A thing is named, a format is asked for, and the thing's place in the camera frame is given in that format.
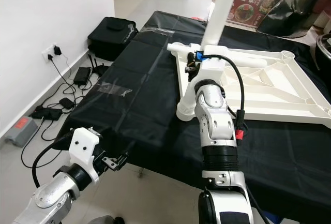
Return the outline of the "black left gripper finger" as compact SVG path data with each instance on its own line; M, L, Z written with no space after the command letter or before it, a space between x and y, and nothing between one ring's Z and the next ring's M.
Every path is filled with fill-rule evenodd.
M119 171L126 164L126 160L128 159L129 151L123 151L117 157L111 157L108 151L101 152L101 159L104 164L104 170L106 171Z

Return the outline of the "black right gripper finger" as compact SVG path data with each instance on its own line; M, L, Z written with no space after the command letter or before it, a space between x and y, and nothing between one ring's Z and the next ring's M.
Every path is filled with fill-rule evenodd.
M196 52L189 52L187 54L187 62L185 66L185 72L188 75L188 80L192 81L197 75L198 63L197 63L197 54Z

